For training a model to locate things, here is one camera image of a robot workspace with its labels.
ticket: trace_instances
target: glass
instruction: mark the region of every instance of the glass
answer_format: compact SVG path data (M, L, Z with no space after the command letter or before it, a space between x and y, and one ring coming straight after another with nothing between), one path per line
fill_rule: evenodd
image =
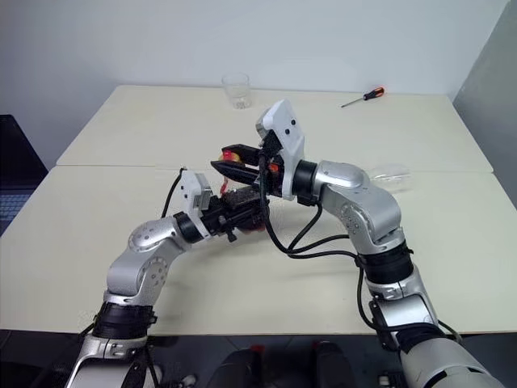
M221 82L228 100L235 109L245 109L251 105L250 77L247 74L226 74Z
M391 193L407 192L411 189L411 172L403 164L383 164L368 172L370 180L378 187Z

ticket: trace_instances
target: robotic arm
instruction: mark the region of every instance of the robotic arm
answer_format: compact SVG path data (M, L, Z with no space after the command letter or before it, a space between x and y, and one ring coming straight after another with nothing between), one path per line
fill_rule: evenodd
M302 205L321 204L343 223L372 295L373 321L368 325L377 331L384 348L400 352L411 388L502 387L438 328L411 261L395 199L372 185L358 167L305 161L304 136L287 100L266 111L257 130L260 148L231 145L223 151L237 154L240 162L212 162L222 175L248 187L218 198L204 176L184 171L179 185L186 212L146 222L131 234L128 248L110 267L104 303L67 388L93 386L93 376L105 376L110 361L123 365L112 386L149 384L140 355L145 354L147 329L156 322L153 304L172 262L202 239L226 234L232 242L235 227L260 229L268 221L261 205L264 192L286 200L296 197ZM96 366L98 361L103 361L102 369ZM135 381L140 385L130 385ZM105 378L103 386L108 386Z

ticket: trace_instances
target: laptop keyboard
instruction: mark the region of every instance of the laptop keyboard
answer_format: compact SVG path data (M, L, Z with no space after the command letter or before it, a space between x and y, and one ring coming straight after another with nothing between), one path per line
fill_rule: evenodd
M15 218L30 196L30 194L1 194L0 220L11 221Z

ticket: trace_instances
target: gray wall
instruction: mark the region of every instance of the gray wall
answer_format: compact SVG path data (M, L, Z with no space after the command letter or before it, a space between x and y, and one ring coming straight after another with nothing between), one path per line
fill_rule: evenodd
M517 207L517 0L503 11L454 106Z
M52 167L121 83L444 93L507 0L0 0L0 112Z

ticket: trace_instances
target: white table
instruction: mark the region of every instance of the white table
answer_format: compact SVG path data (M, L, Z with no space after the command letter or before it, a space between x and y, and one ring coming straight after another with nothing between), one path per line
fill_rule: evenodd
M51 170L0 240L0 327L83 329L102 302L107 268L132 229L158 217L175 175L152 167ZM216 191L221 178L207 177ZM463 332L516 330L517 212L496 179L417 172L414 188L396 198L440 318ZM272 212L278 234L291 238L314 209L283 201ZM340 230L325 215L311 239ZM350 260L288 259L265 233L234 244L215 238L173 263L151 332L371 332L357 314L356 281Z
M222 146L256 146L256 120L287 98L305 133L308 160L364 169L397 162L412 171L492 171L444 95L387 94L341 109L360 95L252 93L253 106L239 111L219 88L119 86L57 164L209 168Z

